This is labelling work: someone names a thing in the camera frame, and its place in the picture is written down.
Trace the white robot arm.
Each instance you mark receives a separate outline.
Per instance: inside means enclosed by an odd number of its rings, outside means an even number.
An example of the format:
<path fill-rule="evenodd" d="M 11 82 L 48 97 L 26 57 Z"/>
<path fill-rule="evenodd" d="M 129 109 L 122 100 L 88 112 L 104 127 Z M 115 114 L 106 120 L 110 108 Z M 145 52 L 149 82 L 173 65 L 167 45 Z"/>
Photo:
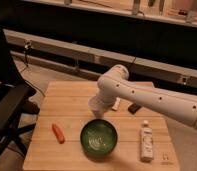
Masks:
<path fill-rule="evenodd" d="M 97 81 L 98 93 L 89 100 L 90 109 L 102 115 L 117 98 L 136 103 L 161 113 L 197 130 L 197 96 L 165 89 L 138 85 L 128 80 L 123 65 L 115 65 Z"/>

